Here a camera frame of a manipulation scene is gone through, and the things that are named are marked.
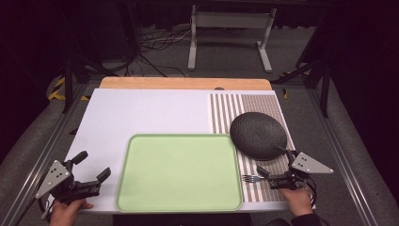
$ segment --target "white table surface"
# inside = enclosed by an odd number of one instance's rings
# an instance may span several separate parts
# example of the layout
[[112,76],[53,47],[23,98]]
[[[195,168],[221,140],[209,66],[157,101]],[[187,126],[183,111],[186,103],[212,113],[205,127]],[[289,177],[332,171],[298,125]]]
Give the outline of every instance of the white table surface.
[[[88,152],[88,158],[73,167],[76,181],[96,180],[104,169],[111,169],[100,196],[88,198],[95,206],[89,212],[119,213],[115,201],[127,144],[133,135],[212,134],[208,101],[211,93],[275,95],[270,90],[95,89],[66,157]],[[286,202],[244,202],[238,211],[286,209]]]

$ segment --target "metal stand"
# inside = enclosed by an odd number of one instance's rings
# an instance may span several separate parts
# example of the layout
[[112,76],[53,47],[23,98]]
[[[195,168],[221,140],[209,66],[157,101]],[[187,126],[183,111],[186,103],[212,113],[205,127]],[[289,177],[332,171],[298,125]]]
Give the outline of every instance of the metal stand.
[[262,41],[257,41],[257,48],[261,56],[264,70],[272,72],[265,46],[269,38],[270,30],[276,15],[276,9],[272,8],[270,13],[230,13],[230,12],[201,12],[193,5],[191,14],[191,43],[188,56],[189,71],[196,69],[197,57],[197,27],[236,27],[264,29]]

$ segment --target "human hand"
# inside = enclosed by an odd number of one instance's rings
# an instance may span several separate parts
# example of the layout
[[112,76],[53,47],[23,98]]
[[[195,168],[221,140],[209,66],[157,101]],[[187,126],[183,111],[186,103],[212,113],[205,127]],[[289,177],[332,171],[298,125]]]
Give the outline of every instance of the human hand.
[[93,204],[86,199],[71,202],[70,205],[56,202],[53,205],[50,226],[72,226],[76,219],[76,212],[79,209],[91,209]]
[[281,188],[279,192],[288,202],[291,212],[295,217],[312,214],[311,209],[311,193],[306,188],[298,188],[295,190]]

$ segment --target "robotic arm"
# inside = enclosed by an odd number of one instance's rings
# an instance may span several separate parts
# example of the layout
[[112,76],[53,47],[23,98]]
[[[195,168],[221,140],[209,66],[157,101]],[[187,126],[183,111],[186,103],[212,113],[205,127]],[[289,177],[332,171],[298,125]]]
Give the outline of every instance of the robotic arm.
[[88,153],[83,151],[72,160],[63,163],[54,161],[35,198],[38,200],[43,195],[50,193],[59,202],[69,204],[75,200],[98,196],[102,182],[111,175],[111,169],[107,168],[100,173],[97,176],[97,181],[86,183],[74,181],[73,165],[79,164],[86,157],[88,157]]

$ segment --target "wooden edge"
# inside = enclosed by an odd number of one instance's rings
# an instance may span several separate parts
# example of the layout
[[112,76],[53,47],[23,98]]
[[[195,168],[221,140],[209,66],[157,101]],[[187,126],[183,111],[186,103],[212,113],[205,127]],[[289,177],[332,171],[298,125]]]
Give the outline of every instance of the wooden edge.
[[186,77],[105,77],[100,89],[272,90],[266,79]]

